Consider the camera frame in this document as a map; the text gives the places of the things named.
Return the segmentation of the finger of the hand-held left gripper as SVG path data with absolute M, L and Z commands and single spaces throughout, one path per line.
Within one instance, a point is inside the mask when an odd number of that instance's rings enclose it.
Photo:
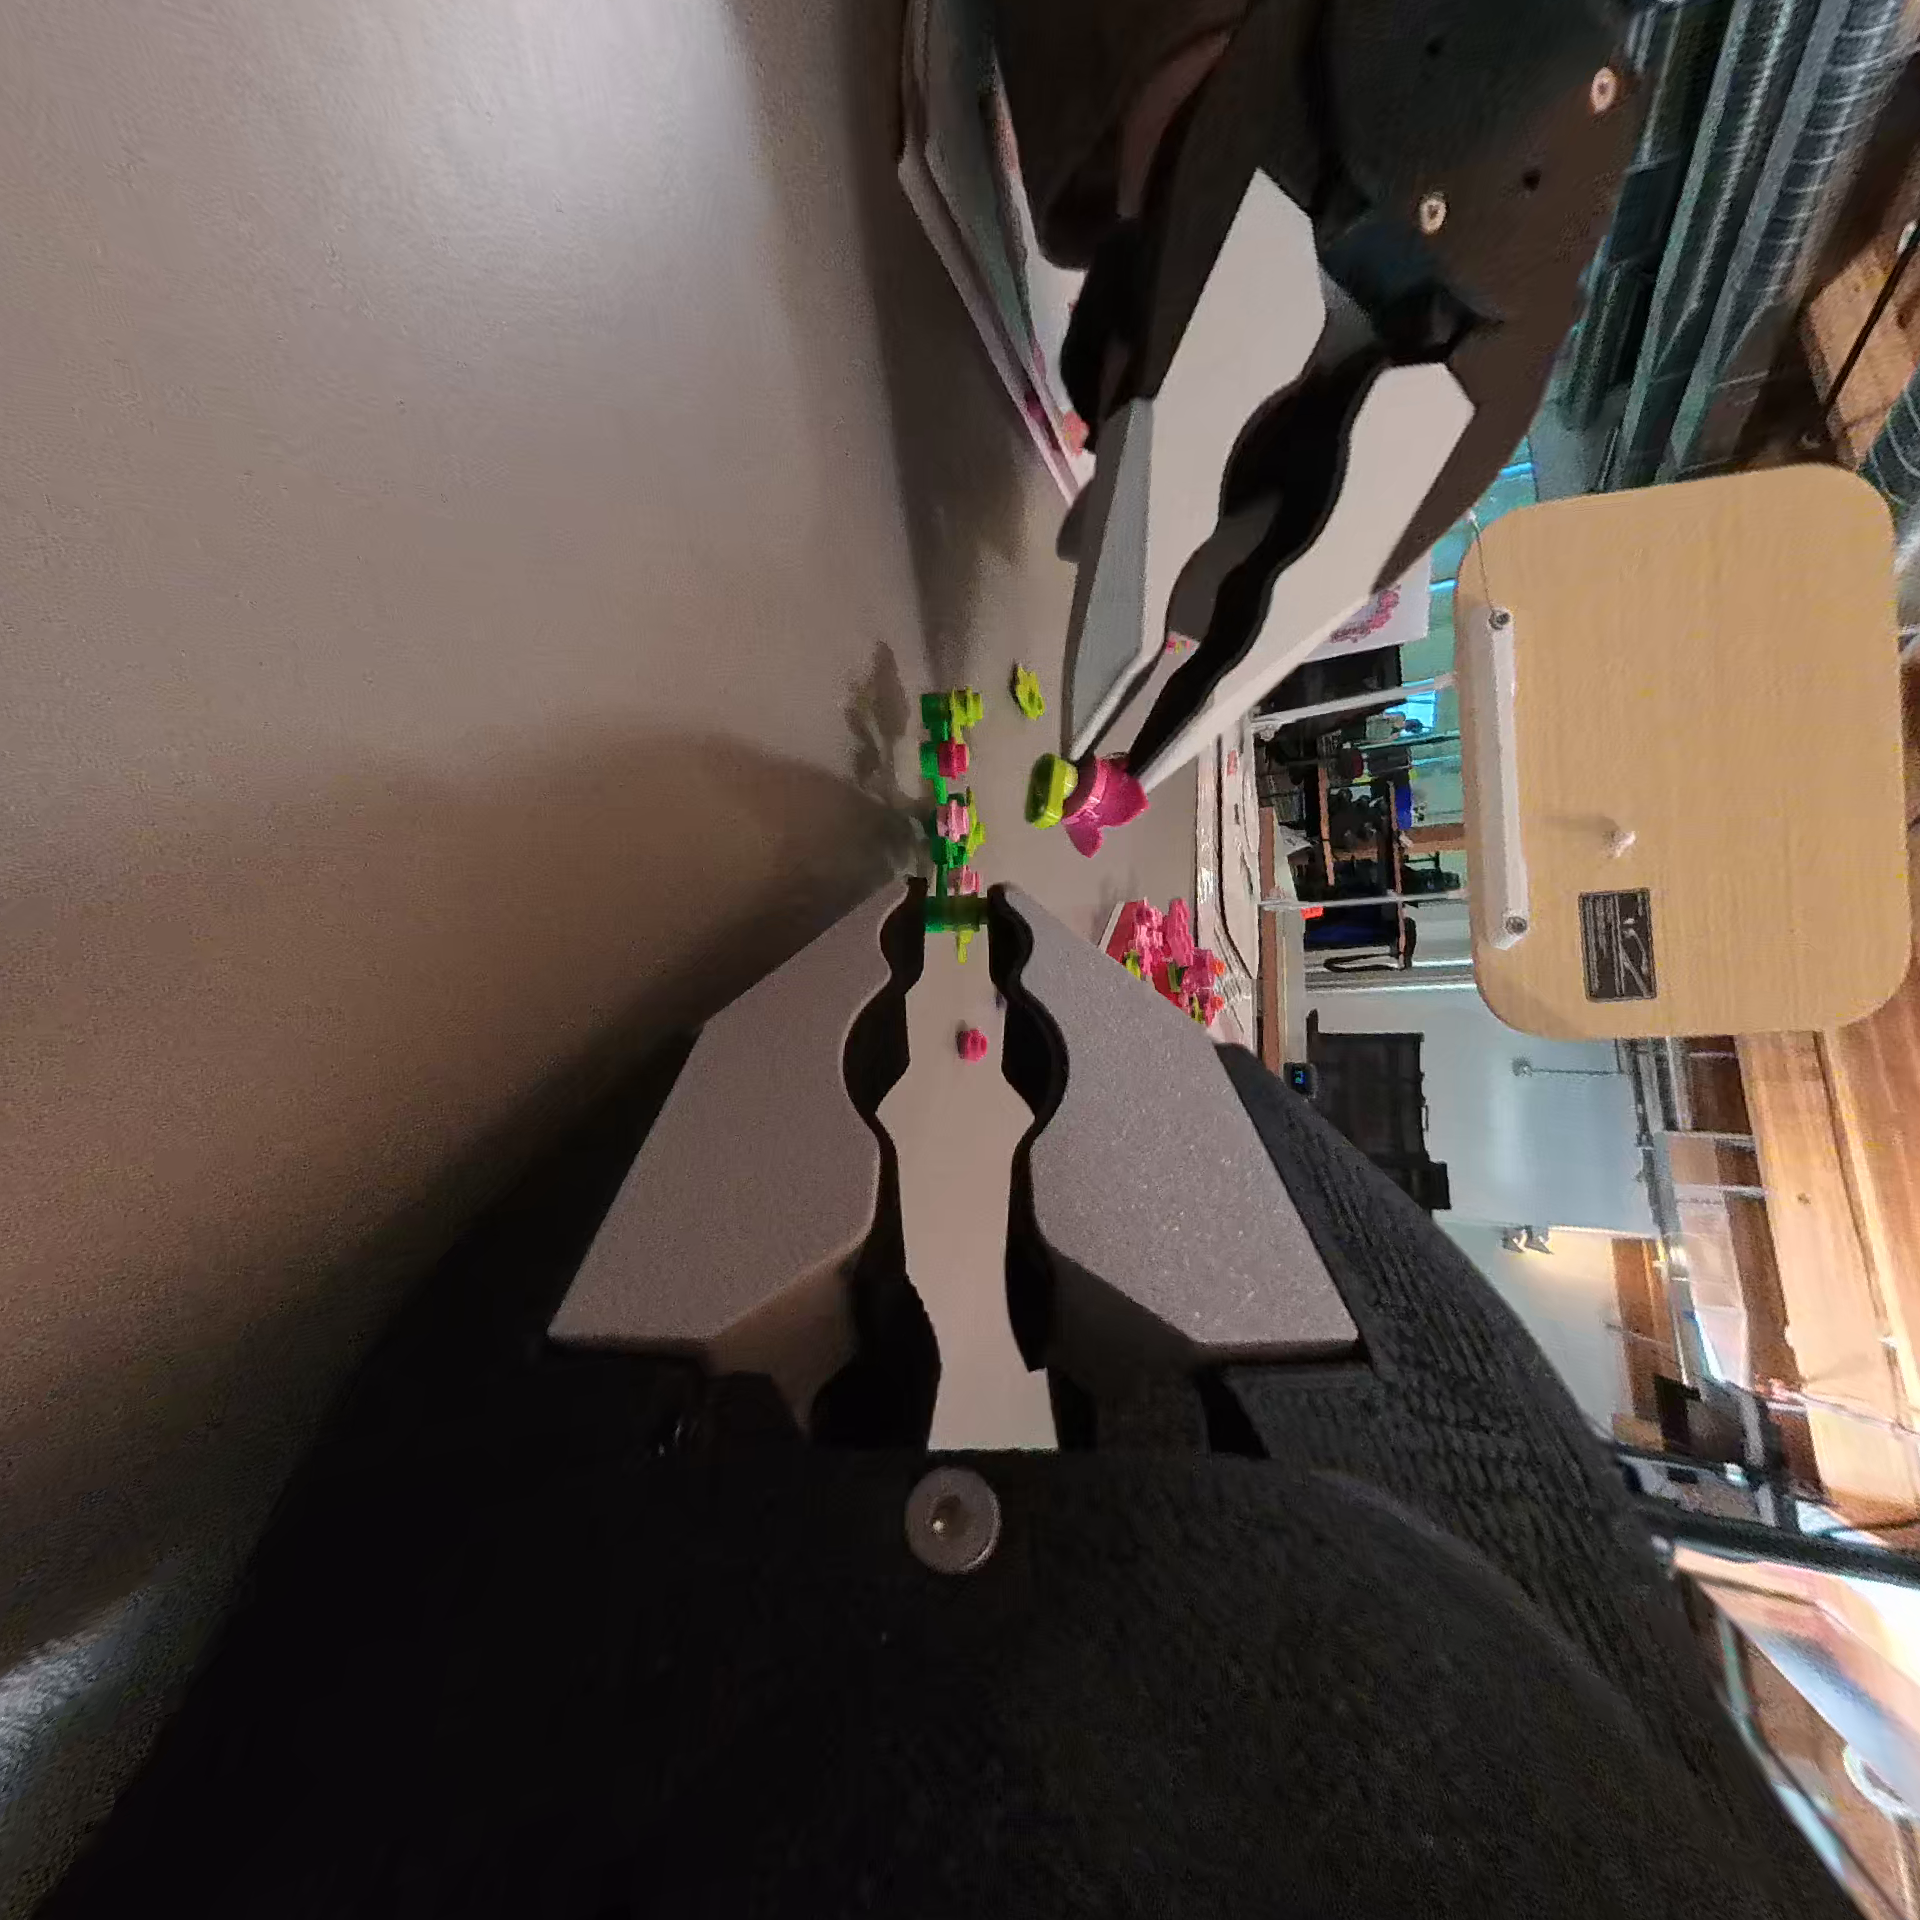
M 1217 587 L 1253 553 L 1256 513 L 1223 510 L 1229 457 L 1307 370 L 1327 323 L 1307 214 L 1253 172 L 1158 390 L 1099 429 L 1080 499 L 1062 748 L 1117 753 L 1170 669 L 1197 658 Z
M 1445 366 L 1376 367 L 1329 422 L 1327 477 L 1291 481 L 1253 548 L 1215 589 L 1207 630 L 1149 707 L 1129 772 L 1158 783 L 1393 583 L 1402 537 L 1471 399 Z

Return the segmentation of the white box with pink print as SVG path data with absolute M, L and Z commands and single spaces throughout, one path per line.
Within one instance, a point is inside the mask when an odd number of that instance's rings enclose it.
M 1431 627 L 1431 601 L 1433 555 L 1424 555 L 1331 627 L 1314 654 L 1319 658 L 1342 658 L 1419 643 Z

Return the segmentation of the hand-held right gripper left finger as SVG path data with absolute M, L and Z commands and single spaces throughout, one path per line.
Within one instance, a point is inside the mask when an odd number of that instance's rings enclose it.
M 890 879 L 689 1045 L 547 1324 L 762 1375 L 826 1443 L 923 1438 L 923 1301 L 877 1107 L 906 1068 L 923 884 Z

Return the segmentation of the green lego stem assembly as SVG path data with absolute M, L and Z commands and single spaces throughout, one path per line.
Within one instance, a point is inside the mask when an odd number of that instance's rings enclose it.
M 923 929 L 951 934 L 960 962 L 987 918 L 987 890 L 977 870 L 987 827 L 970 787 L 968 748 L 981 715 L 982 702 L 970 685 L 936 687 L 919 699 L 919 777 L 927 787 L 930 861 Z

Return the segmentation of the pink lego heart wreath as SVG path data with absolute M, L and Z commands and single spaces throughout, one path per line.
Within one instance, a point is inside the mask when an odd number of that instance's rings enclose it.
M 1102 950 L 1200 1026 L 1211 1029 L 1227 1010 L 1224 965 L 1193 937 L 1183 899 L 1165 910 L 1142 899 L 1119 902 Z

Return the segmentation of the white flat booklet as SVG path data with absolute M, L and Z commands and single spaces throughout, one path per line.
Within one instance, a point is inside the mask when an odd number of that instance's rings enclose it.
M 1079 271 L 1041 251 L 991 46 L 991 6 L 906 2 L 897 180 L 1062 500 L 1091 476 L 1059 355 Z

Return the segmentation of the magenta lego piece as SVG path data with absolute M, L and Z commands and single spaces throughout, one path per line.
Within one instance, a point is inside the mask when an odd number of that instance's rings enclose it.
M 1077 854 L 1094 858 L 1107 831 L 1129 825 L 1144 812 L 1144 788 L 1129 772 L 1123 758 L 1086 756 L 1071 769 L 1059 827 Z

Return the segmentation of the black monitor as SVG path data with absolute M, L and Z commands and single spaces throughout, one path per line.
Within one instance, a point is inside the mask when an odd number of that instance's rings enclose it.
M 1425 1213 L 1450 1211 L 1448 1169 L 1425 1142 L 1424 1036 L 1304 1022 L 1312 1103 Z

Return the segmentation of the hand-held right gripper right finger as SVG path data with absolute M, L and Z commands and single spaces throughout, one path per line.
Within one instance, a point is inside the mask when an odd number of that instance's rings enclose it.
M 1032 895 L 987 911 L 1023 1107 L 1005 1305 L 1053 1374 L 1346 1361 L 1358 1329 L 1217 1046 Z

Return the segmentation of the printed instruction sheet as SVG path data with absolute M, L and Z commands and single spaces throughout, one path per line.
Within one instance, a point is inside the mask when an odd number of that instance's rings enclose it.
M 1217 1041 L 1256 1049 L 1262 899 L 1256 797 L 1224 737 L 1194 758 L 1193 931 L 1217 961 Z

